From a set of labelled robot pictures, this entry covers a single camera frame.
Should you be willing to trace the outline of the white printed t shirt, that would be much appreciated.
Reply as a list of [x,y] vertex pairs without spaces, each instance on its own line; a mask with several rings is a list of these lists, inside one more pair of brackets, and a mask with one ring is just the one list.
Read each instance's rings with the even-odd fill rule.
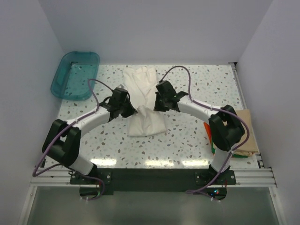
[[166,131],[164,115],[154,111],[158,78],[153,67],[123,70],[124,85],[137,113],[127,120],[128,136],[144,137]]

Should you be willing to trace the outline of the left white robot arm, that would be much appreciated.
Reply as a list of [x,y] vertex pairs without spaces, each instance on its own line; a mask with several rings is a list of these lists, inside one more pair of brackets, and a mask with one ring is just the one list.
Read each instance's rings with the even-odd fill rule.
[[42,147],[43,156],[48,156],[60,165],[81,174],[81,179],[92,184],[99,178],[97,166],[81,156],[81,138],[96,127],[122,116],[127,118],[137,113],[130,102],[130,94],[122,88],[115,88],[112,95],[97,103],[96,107],[77,118],[55,120]]

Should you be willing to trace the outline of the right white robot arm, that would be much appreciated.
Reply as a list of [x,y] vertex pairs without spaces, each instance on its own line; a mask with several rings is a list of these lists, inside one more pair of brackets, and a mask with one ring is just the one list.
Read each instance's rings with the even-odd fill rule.
[[160,81],[156,89],[155,111],[186,113],[209,125],[211,141],[215,147],[210,164],[213,170],[209,172],[209,179],[214,184],[220,184],[225,179],[232,152],[243,135],[249,133],[245,122],[237,116],[232,106],[219,107],[197,102],[191,98],[190,93],[176,92],[169,81]]

